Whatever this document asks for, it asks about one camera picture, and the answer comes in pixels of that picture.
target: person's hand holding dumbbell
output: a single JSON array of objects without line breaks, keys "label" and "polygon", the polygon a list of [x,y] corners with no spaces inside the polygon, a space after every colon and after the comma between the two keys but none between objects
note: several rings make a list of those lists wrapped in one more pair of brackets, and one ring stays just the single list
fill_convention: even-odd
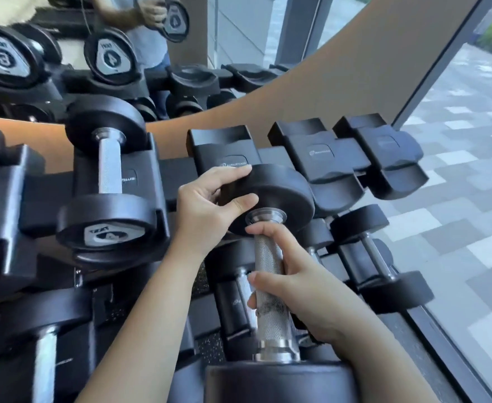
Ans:
[{"label": "person's hand holding dumbbell", "polygon": [[154,28],[163,28],[168,16],[165,0],[137,0],[143,24]]}]

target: gray shirt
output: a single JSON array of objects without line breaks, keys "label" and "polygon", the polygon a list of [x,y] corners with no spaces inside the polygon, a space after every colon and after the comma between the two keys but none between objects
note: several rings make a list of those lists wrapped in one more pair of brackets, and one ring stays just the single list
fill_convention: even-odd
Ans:
[{"label": "gray shirt", "polygon": [[[128,10],[134,6],[134,0],[112,0],[115,8]],[[136,58],[142,69],[155,67],[164,59],[168,52],[166,39],[158,32],[145,26],[137,27],[127,32],[131,41]]]}]

